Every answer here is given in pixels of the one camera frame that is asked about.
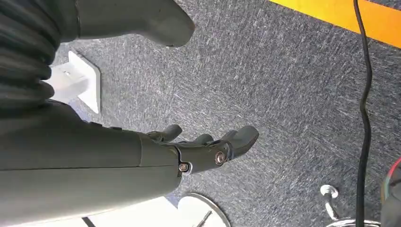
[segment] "metal base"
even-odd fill
[[[326,211],[329,214],[330,218],[334,220],[333,223],[327,225],[326,227],[354,227],[355,226],[355,219],[354,218],[339,218],[338,214],[336,213],[332,203],[331,199],[337,198],[339,195],[338,190],[329,185],[323,185],[320,187],[320,193],[323,195],[324,198],[324,204],[326,207]],[[365,227],[380,227],[380,222],[377,221],[371,221],[371,220],[365,220],[364,221],[364,226]]]
[[[189,193],[178,203],[183,226],[189,227],[231,227],[220,208],[208,198]]]
[[[335,221],[326,227],[354,227],[355,219],[354,218],[345,218],[338,221]],[[365,220],[365,227],[380,227],[380,222]]]

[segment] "chrome base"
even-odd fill
[[[332,199],[335,199],[339,193],[336,188],[331,185],[323,185],[320,187],[320,193],[324,197],[324,204],[326,207],[326,211],[329,214],[330,218],[334,221],[333,223],[327,225],[326,227],[354,227],[355,219],[354,218],[340,218],[335,211],[333,204],[331,202]],[[365,227],[380,227],[380,222],[365,220]]]

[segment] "gray prosthetic arm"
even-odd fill
[[[41,80],[61,41],[126,33],[169,46],[189,41],[193,23],[172,0],[0,0],[0,12],[0,226],[164,195],[182,174],[217,168],[258,138],[245,126],[220,140],[172,143],[177,125],[147,134],[105,128],[49,99],[53,89]]]

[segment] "white stand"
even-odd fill
[[[178,203],[183,227],[231,227],[227,217],[208,198],[189,193]]]
[[[68,103],[80,98],[95,113],[100,112],[100,71],[84,57],[68,52],[69,62],[52,67],[45,81],[54,88],[52,99]]]

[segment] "carpet floor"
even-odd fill
[[[173,196],[204,194],[233,227],[325,226],[319,193],[336,186],[341,216],[355,215],[363,140],[358,112],[366,69],[360,37],[269,1],[179,0],[195,21],[184,47],[139,35],[62,44],[102,72],[102,114],[88,119],[148,132],[181,125],[180,140],[250,124],[253,149],[219,169],[185,177]],[[398,0],[376,1],[401,9]],[[380,184],[401,156],[401,50],[369,40],[374,81],[366,215],[380,217]]]

